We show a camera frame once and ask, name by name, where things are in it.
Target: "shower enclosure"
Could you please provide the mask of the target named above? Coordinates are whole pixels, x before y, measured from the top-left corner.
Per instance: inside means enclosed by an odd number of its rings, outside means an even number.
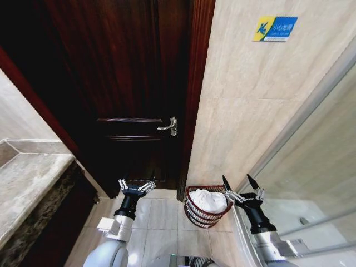
[[[300,267],[356,266],[354,43],[251,173],[265,189],[262,208],[281,238],[301,238],[310,249],[289,259]],[[247,184],[238,190],[249,191]]]

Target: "blue sign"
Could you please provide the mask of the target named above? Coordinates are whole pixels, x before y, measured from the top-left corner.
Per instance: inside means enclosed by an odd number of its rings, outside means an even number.
[[[260,18],[253,41],[285,42],[297,19],[297,17],[263,16]]]

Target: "laundry basket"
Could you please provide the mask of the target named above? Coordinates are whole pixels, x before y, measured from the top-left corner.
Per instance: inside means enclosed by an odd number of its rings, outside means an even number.
[[[205,189],[209,192],[224,193],[225,188],[222,185],[188,186],[185,190],[184,212],[187,215],[188,219],[200,228],[210,228],[214,226],[222,218],[222,216],[224,216],[224,214],[231,209],[233,204],[232,202],[228,202],[226,210],[221,213],[210,213],[201,210],[194,204],[189,195],[189,192],[196,191],[197,189]]]

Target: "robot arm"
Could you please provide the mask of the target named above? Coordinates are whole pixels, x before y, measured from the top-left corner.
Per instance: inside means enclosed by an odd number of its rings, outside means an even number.
[[[140,198],[155,187],[154,173],[150,181],[139,187],[128,185],[125,178],[119,179],[121,191],[125,198],[121,207],[115,211],[114,218],[101,218],[97,228],[109,241],[93,250],[87,257],[84,267],[127,267],[128,251],[126,245],[131,237],[132,223],[135,220],[136,205]]]
[[[222,176],[226,198],[246,212],[251,222],[250,231],[256,240],[256,248],[263,255],[268,266],[296,266],[287,262],[287,257],[298,257],[300,254],[309,251],[309,249],[302,239],[281,240],[276,227],[270,223],[261,209],[264,200],[264,189],[261,189],[250,175],[247,174],[247,177],[255,191],[238,194],[231,190],[227,179]]]

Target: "glass shower door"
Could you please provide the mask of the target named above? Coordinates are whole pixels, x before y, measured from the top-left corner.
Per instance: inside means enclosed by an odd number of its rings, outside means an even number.
[[[297,265],[356,266],[355,66],[255,178],[281,237],[310,249]]]

